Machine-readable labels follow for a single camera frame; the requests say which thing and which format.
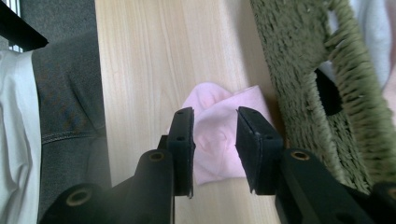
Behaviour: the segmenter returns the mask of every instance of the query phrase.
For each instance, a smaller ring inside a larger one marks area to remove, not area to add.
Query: green woven basket
[[[291,147],[343,184],[396,181],[396,134],[347,0],[250,0]],[[330,35],[328,11],[339,29]],[[343,110],[326,116],[315,70],[330,60]]]

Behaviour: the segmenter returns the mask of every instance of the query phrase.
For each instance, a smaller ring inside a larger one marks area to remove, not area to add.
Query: light wood surface
[[[134,174],[192,88],[259,85],[278,120],[249,1],[96,0],[112,183]],[[176,223],[278,223],[273,197],[245,178],[194,186],[176,199]]]

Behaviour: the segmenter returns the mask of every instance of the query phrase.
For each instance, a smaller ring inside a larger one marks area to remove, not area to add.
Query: white cloth
[[[0,51],[0,223],[37,223],[41,134],[32,51]]]
[[[387,83],[391,71],[392,31],[387,3],[387,0],[349,0],[381,87]],[[333,12],[329,12],[329,24],[332,33],[337,30],[338,23]],[[332,63],[322,63],[319,69],[334,81]]]

